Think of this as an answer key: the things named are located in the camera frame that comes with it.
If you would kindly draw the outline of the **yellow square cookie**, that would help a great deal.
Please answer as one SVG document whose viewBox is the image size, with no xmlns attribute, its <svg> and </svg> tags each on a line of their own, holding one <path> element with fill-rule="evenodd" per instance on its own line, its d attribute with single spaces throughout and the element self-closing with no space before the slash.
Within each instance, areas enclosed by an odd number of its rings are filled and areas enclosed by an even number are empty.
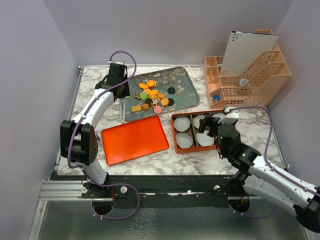
<svg viewBox="0 0 320 240">
<path fill-rule="evenodd" d="M 140 112 L 140 111 L 142 111 L 142 106 L 141 105 L 134 105 L 134 106 L 131 107 L 131 111 L 133 113 Z"/>
</svg>

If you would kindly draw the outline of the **brown swirl cookie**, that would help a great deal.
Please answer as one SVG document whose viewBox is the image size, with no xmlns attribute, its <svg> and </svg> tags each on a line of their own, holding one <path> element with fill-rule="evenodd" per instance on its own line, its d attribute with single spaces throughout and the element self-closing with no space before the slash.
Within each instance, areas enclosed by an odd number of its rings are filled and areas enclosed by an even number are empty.
<svg viewBox="0 0 320 240">
<path fill-rule="evenodd" d="M 142 109 L 143 111 L 148 111 L 148 110 L 150 109 L 150 106 L 149 106 L 149 104 L 144 103 L 144 104 L 141 106 L 141 109 Z"/>
</svg>

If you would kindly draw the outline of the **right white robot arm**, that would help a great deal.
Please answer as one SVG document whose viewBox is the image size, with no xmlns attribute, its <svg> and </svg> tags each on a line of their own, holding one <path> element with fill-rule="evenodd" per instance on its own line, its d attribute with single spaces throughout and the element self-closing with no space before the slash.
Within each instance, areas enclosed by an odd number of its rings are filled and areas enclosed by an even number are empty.
<svg viewBox="0 0 320 240">
<path fill-rule="evenodd" d="M 209 130 L 221 158 L 238 171 L 229 189 L 240 196 L 244 192 L 261 197 L 293 214 L 306 229 L 320 231 L 320 188 L 303 181 L 271 163 L 256 149 L 244 144 L 235 128 L 237 116 L 219 113 L 199 121 L 199 132 Z"/>
</svg>

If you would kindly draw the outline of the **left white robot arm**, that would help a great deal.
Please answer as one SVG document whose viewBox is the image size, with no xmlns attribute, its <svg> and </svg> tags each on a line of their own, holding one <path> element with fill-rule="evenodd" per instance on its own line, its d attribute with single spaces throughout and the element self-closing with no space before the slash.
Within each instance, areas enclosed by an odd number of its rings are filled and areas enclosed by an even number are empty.
<svg viewBox="0 0 320 240">
<path fill-rule="evenodd" d="M 105 111 L 117 99 L 130 94 L 128 69 L 124 64 L 111 63 L 108 74 L 94 88 L 93 95 L 83 110 L 72 120 L 60 124 L 60 155 L 67 159 L 69 168 L 80 168 L 93 183 L 97 196 L 106 197 L 111 190 L 108 174 L 97 160 L 99 136 L 96 126 Z"/>
</svg>

